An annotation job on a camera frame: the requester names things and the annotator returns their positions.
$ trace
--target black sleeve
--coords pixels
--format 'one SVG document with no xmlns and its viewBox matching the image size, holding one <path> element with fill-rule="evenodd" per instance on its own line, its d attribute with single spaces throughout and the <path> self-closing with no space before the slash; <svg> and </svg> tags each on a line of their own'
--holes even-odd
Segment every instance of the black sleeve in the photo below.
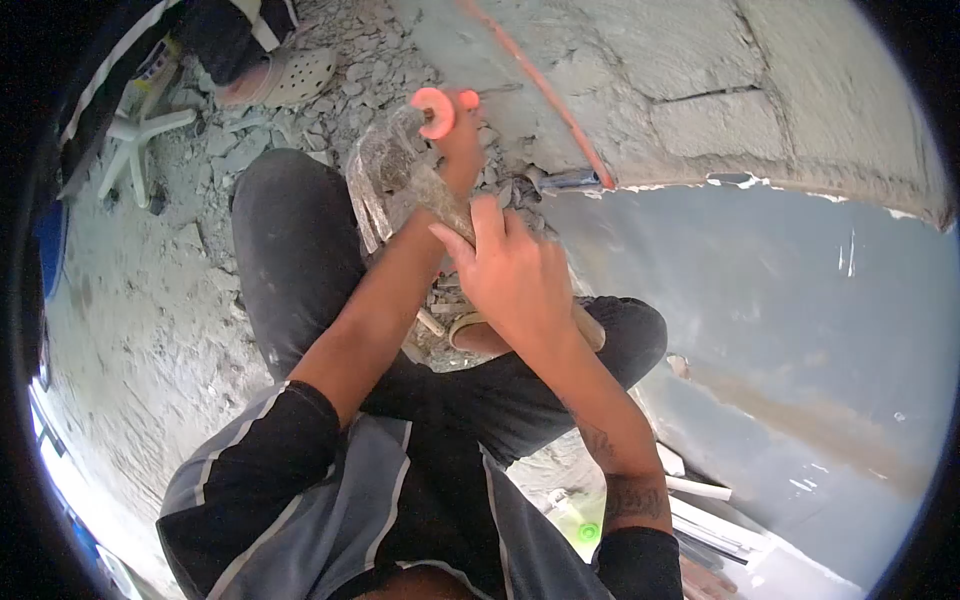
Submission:
<svg viewBox="0 0 960 600">
<path fill-rule="evenodd" d="M 597 575 L 616 600 L 683 600 L 680 546 L 659 529 L 624 527 L 600 542 Z"/>
<path fill-rule="evenodd" d="M 202 445 L 174 474 L 156 522 L 184 594 L 205 598 L 298 494 L 324 480 L 341 441 L 329 400 L 292 381 Z"/>
</svg>

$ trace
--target right hand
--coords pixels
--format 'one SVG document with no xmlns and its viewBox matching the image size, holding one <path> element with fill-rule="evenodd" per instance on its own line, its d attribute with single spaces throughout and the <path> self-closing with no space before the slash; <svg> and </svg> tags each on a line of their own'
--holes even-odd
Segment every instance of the right hand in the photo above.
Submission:
<svg viewBox="0 0 960 600">
<path fill-rule="evenodd" d="M 460 273 L 464 293 L 521 358 L 579 337 L 564 249 L 531 235 L 513 210 L 484 195 L 470 205 L 476 250 L 452 229 L 433 224 Z"/>
</svg>

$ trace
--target left hand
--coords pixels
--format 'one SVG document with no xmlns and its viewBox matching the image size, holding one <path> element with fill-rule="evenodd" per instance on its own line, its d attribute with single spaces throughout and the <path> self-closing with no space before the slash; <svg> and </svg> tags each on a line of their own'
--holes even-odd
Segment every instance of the left hand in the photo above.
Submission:
<svg viewBox="0 0 960 600">
<path fill-rule="evenodd" d="M 486 162 L 477 138 L 477 130 L 480 128 L 479 111 L 464 108 L 460 103 L 459 89 L 446 89 L 444 94 L 453 104 L 455 121 L 450 133 L 433 140 L 433 143 L 446 158 L 440 171 L 441 177 L 454 196 L 466 198 L 473 190 L 477 176 Z"/>
</svg>

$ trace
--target orange pipe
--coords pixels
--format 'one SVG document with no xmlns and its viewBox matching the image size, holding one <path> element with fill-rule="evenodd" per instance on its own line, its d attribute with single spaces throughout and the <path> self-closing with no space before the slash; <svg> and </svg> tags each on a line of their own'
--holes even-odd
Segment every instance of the orange pipe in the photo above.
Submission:
<svg viewBox="0 0 960 600">
<path fill-rule="evenodd" d="M 510 54 L 514 55 L 514 58 L 517 62 L 520 63 L 520 66 L 523 67 L 523 70 L 527 72 L 527 75 L 530 76 L 530 79 L 537 84 L 537 87 L 540 88 L 540 92 L 543 93 L 543 97 L 546 98 L 546 101 L 550 103 L 550 106 L 556 110 L 560 117 L 566 123 L 566 126 L 570 128 L 570 133 L 573 134 L 573 139 L 577 141 L 577 145 L 580 146 L 580 150 L 584 153 L 584 156 L 587 157 L 587 161 L 590 163 L 590 166 L 593 167 L 593 170 L 597 172 L 597 177 L 600 179 L 600 184 L 607 189 L 614 189 L 615 185 L 613 184 L 613 177 L 610 175 L 610 171 L 607 170 L 607 165 L 603 163 L 603 160 L 600 158 L 600 155 L 597 154 L 597 151 L 594 150 L 593 144 L 587 138 L 587 135 L 580 125 L 577 124 L 576 119 L 573 118 L 573 115 L 570 114 L 570 111 L 566 108 L 564 101 L 561 100 L 560 96 L 557 95 L 557 92 L 553 90 L 553 87 L 550 85 L 550 82 L 546 80 L 545 77 L 537 70 L 537 67 L 534 66 L 530 59 L 523 54 L 523 51 L 520 50 L 520 47 L 516 45 L 516 42 L 507 35 L 503 28 L 500 27 L 499 23 L 494 21 L 490 16 L 483 12 L 480 7 L 476 5 L 474 0 L 458 0 L 461 7 L 470 15 L 479 19 L 484 25 L 488 27 L 493 32 L 493 35 L 496 37 L 496 40 L 500 42 L 500 45 L 504 47 Z"/>
</svg>

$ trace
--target gray painted wall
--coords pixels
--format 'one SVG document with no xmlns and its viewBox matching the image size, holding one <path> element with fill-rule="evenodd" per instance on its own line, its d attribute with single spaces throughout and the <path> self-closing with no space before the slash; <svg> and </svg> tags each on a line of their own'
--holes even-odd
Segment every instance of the gray painted wall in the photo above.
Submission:
<svg viewBox="0 0 960 600">
<path fill-rule="evenodd" d="M 953 410 L 955 232 L 763 186 L 566 193 L 542 210 L 593 292 L 657 307 L 689 361 L 690 380 L 664 361 L 640 383 L 660 438 L 870 589 Z"/>
</svg>

